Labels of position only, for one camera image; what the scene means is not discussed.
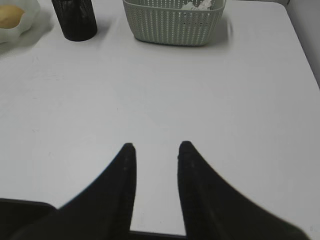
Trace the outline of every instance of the gray plastic basket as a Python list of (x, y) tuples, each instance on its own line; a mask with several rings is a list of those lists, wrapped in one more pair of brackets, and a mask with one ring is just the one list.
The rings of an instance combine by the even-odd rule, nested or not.
[[(123, 5), (130, 29), (138, 40), (205, 45), (221, 19), (226, 0), (215, 0), (211, 10), (181, 10), (188, 2), (190, 0), (123, 0)], [(202, 0), (192, 2), (197, 7)]]

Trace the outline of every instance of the black cup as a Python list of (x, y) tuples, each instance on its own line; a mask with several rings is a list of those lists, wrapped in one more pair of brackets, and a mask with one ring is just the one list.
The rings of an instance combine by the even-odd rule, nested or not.
[(71, 41), (85, 41), (98, 28), (91, 0), (52, 0), (63, 35)]

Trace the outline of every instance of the white bowl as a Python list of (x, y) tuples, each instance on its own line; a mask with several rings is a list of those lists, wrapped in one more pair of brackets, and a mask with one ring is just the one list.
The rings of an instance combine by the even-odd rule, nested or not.
[(29, 30), (40, 12), (40, 4), (37, 0), (0, 0), (0, 5), (16, 5), (24, 10), (18, 26), (9, 29), (0, 28), (0, 43), (12, 42)]

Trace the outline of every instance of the black object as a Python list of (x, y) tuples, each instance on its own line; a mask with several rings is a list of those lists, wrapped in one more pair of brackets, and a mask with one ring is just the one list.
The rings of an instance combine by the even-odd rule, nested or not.
[(71, 41), (85, 41), (98, 28), (91, 0), (52, 0), (63, 35)]
[(191, 142), (180, 145), (178, 156), (186, 236), (130, 231), (136, 178), (136, 151), (127, 143), (102, 174), (61, 209), (2, 199), (0, 240), (308, 240), (300, 229), (233, 189)]
[(307, 240), (224, 181), (191, 142), (180, 145), (178, 186), (188, 240)]

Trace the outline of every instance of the white table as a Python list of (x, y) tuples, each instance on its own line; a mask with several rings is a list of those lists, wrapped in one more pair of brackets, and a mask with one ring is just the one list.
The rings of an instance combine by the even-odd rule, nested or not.
[(283, 6), (230, 0), (214, 44), (175, 47), (135, 40), (121, 0), (93, 1), (99, 33), (85, 42), (66, 40), (40, 3), (41, 21), (0, 45), (1, 197), (58, 208), (132, 142), (131, 228), (184, 234), (177, 155), (190, 140), (235, 188), (320, 239), (320, 93)]

